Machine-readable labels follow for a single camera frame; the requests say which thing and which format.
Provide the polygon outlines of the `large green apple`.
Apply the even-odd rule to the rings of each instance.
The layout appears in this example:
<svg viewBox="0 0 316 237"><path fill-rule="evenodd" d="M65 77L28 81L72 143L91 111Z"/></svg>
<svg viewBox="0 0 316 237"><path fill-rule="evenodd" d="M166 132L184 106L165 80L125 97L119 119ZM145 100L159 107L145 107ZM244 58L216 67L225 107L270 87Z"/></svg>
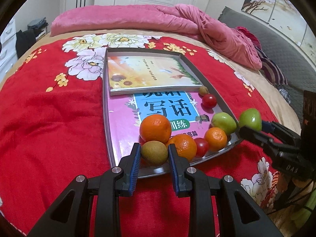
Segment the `large green apple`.
<svg viewBox="0 0 316 237"><path fill-rule="evenodd" d="M239 116L239 127L247 126L256 131L262 130L262 120L260 112L255 108L249 108Z"/></svg>

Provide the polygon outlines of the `small orange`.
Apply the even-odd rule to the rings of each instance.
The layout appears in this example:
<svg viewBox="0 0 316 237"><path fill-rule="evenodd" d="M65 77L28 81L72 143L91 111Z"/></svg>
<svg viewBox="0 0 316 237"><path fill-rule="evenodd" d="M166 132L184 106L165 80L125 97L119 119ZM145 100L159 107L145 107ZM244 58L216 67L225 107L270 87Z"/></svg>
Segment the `small orange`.
<svg viewBox="0 0 316 237"><path fill-rule="evenodd" d="M212 152L219 151L227 145L227 135L224 130L218 127L211 127L204 136L209 144L209 150Z"/></svg>

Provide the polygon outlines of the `red tomato front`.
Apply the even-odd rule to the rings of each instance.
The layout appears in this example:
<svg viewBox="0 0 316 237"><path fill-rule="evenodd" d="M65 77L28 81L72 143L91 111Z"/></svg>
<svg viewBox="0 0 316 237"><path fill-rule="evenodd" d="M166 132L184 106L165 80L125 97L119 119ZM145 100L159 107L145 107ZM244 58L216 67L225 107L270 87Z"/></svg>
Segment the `red tomato front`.
<svg viewBox="0 0 316 237"><path fill-rule="evenodd" d="M204 157L209 151L209 143L201 137L195 138L194 141L197 145L196 157Z"/></svg>

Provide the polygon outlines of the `yellow-brown kiwi fruit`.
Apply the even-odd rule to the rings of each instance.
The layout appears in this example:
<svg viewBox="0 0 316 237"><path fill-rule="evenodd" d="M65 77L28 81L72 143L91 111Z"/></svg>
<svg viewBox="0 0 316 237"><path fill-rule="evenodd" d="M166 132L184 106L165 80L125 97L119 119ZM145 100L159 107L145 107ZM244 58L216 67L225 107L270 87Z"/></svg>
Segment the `yellow-brown kiwi fruit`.
<svg viewBox="0 0 316 237"><path fill-rule="evenodd" d="M164 143L148 141L141 148L141 156L150 166L161 166L168 159L168 150Z"/></svg>

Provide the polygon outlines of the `red cherry tomato by longan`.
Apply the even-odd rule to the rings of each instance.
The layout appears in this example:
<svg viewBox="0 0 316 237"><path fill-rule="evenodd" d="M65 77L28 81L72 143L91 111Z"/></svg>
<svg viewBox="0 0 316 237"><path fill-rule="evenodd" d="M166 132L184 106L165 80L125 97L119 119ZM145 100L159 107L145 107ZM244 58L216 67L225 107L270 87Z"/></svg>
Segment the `red cherry tomato by longan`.
<svg viewBox="0 0 316 237"><path fill-rule="evenodd" d="M217 105L217 99L212 94L205 94L202 98L202 105L206 108L212 109Z"/></svg>

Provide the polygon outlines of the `small brown longan in box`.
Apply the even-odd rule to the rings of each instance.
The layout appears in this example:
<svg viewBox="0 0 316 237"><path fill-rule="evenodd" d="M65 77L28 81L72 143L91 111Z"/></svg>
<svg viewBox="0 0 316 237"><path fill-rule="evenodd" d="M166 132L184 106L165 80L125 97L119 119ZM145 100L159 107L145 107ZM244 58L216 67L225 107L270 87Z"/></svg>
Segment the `small brown longan in box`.
<svg viewBox="0 0 316 237"><path fill-rule="evenodd" d="M208 88L205 86L201 86L198 90L200 96L204 97L205 95L209 94Z"/></svg>

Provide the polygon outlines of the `pink chinese workbook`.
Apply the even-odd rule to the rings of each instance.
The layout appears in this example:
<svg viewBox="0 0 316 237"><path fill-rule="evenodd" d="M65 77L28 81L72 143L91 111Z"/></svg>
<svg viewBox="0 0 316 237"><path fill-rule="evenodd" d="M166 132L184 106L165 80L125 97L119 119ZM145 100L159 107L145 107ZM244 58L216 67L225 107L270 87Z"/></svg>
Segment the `pink chinese workbook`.
<svg viewBox="0 0 316 237"><path fill-rule="evenodd" d="M223 100L208 108L197 92L162 91L129 95L105 94L103 99L107 150L112 166L143 146L146 165L161 166L173 143L179 156L200 163L236 142L236 122Z"/></svg>

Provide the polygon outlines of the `striped dark pillow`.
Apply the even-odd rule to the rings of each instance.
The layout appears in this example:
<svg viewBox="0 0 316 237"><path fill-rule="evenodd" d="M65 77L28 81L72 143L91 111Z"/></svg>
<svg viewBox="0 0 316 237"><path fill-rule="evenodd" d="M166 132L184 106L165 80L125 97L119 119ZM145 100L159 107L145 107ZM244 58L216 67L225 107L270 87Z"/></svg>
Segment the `striped dark pillow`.
<svg viewBox="0 0 316 237"><path fill-rule="evenodd" d="M262 67L260 71L266 77L266 79L274 86L287 85L288 81L285 75L282 73L281 69L276 65L276 63L268 58L268 56L258 47L255 48L262 62Z"/></svg>

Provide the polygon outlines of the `gray padded headboard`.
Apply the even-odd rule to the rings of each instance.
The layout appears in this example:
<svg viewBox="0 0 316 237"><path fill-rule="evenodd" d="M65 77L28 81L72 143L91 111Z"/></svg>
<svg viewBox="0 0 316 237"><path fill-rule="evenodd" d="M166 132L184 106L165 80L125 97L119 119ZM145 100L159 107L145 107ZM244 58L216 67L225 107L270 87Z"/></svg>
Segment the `gray padded headboard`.
<svg viewBox="0 0 316 237"><path fill-rule="evenodd" d="M288 83L281 84L290 95L290 106L299 121L303 121L304 91L315 92L315 70L303 55L290 42L264 24L225 7L218 20L231 28L245 27L254 34L263 52L279 67Z"/></svg>

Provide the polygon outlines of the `gray shallow cardboard box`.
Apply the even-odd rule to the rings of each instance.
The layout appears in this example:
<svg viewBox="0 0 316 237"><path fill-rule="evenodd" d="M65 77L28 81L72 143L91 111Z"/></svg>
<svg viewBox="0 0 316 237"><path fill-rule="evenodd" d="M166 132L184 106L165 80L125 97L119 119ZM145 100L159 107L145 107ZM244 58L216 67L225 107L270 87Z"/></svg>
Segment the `gray shallow cardboard box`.
<svg viewBox="0 0 316 237"><path fill-rule="evenodd" d="M197 92L158 91L156 93L140 93L127 95L111 95L109 78L103 78L103 118L107 151L112 167L118 166L122 157L131 153L135 143L141 142L139 126L145 117L152 113L166 115L174 134L187 134L191 137L203 137L211 126L214 114L226 112L233 116L231 109L222 99L210 82L194 65L182 55L169 53L163 50L149 51L137 48L109 48L105 52L104 61L107 63L111 57L140 56L147 58L157 54L159 58L170 57L176 59L193 74L197 75L202 84L215 95L217 105L207 110L201 104Z"/></svg>

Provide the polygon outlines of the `red floral blanket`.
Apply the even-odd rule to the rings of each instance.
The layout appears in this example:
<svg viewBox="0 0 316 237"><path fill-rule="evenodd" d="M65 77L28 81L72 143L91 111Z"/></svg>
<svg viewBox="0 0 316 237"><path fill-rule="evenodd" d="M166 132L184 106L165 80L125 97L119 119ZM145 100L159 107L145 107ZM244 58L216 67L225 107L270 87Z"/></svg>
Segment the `red floral blanket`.
<svg viewBox="0 0 316 237"><path fill-rule="evenodd" d="M225 99L236 117L256 108L267 121L277 121L258 90L242 80L250 76L211 57L204 44L187 37L162 35L150 48L166 44L185 56ZM28 234L51 203L79 174L88 178L110 168L102 115L102 79L85 81L67 75L65 63L76 58L62 46L71 38L21 57L1 89L1 213ZM66 74L68 84L55 78ZM271 159L249 142L197 166L221 178L231 175L254 200L267 207L278 173ZM119 199L122 236L187 236L189 199L177 198L170 174L140 179L131 198Z"/></svg>

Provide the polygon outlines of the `sunflower cover book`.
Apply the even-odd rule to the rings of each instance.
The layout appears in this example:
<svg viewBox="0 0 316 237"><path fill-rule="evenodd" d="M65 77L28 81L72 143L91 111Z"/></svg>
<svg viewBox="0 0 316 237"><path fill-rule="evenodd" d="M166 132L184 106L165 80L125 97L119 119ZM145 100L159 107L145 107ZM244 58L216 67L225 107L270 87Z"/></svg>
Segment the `sunflower cover book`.
<svg viewBox="0 0 316 237"><path fill-rule="evenodd" d="M202 84L178 59L157 56L110 56L111 95L196 90Z"/></svg>

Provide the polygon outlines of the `white drawer cabinet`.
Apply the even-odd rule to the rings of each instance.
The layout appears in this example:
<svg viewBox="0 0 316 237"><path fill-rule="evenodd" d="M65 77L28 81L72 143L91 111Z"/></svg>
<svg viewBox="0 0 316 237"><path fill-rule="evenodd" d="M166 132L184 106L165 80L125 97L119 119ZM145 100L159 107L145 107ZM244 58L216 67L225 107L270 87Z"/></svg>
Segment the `white drawer cabinet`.
<svg viewBox="0 0 316 237"><path fill-rule="evenodd" d="M3 33L1 34L1 57L0 57L0 79L4 79L5 75L10 71L16 63L18 57L16 52L16 21L13 17Z"/></svg>

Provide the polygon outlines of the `black clothes pile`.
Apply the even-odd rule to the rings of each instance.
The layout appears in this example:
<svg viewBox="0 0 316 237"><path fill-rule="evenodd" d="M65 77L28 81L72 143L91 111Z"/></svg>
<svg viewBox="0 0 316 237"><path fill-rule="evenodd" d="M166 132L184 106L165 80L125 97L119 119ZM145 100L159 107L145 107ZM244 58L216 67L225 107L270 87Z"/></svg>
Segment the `black clothes pile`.
<svg viewBox="0 0 316 237"><path fill-rule="evenodd" d="M20 58L29 48L36 43L42 33L47 33L48 22L46 17L32 20L27 25L26 31L16 32L16 53L17 57Z"/></svg>

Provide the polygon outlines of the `floral wall painting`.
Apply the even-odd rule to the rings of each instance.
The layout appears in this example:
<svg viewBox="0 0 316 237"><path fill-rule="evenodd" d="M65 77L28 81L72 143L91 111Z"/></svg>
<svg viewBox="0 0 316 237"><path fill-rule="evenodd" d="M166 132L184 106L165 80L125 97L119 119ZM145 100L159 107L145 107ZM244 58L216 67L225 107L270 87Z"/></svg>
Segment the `floral wall painting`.
<svg viewBox="0 0 316 237"><path fill-rule="evenodd" d="M289 0L244 0L241 10L281 32L315 61L315 35Z"/></svg>

